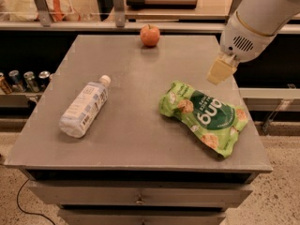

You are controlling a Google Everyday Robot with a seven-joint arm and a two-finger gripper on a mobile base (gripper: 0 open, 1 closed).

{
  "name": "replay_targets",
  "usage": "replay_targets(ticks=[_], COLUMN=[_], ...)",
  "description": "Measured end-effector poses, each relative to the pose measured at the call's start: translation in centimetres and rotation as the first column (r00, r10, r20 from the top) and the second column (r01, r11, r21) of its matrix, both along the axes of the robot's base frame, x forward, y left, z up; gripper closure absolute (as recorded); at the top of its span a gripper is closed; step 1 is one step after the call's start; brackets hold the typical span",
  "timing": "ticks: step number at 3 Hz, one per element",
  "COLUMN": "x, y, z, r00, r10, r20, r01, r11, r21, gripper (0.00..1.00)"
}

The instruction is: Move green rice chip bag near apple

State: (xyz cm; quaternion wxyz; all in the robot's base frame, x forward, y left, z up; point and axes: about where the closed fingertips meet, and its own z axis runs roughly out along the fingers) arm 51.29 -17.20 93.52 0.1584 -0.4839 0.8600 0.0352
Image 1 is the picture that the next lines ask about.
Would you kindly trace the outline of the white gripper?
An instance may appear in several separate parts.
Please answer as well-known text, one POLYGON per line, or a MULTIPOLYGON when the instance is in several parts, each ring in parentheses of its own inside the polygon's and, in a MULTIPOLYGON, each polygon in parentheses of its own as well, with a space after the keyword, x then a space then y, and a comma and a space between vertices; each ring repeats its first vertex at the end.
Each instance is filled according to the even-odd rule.
POLYGON ((238 63, 257 58, 274 38, 275 35, 255 31, 234 12, 223 29, 220 54, 210 67, 206 79, 212 84, 227 80, 237 70, 238 63))

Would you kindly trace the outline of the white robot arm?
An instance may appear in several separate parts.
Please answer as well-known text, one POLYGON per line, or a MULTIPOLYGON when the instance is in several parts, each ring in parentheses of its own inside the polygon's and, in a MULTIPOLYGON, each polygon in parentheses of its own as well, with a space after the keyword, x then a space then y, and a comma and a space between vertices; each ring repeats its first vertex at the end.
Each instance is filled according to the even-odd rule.
POLYGON ((231 77, 240 63, 256 59, 299 13, 300 0, 242 0, 222 31, 219 54, 207 80, 219 84, 231 77))

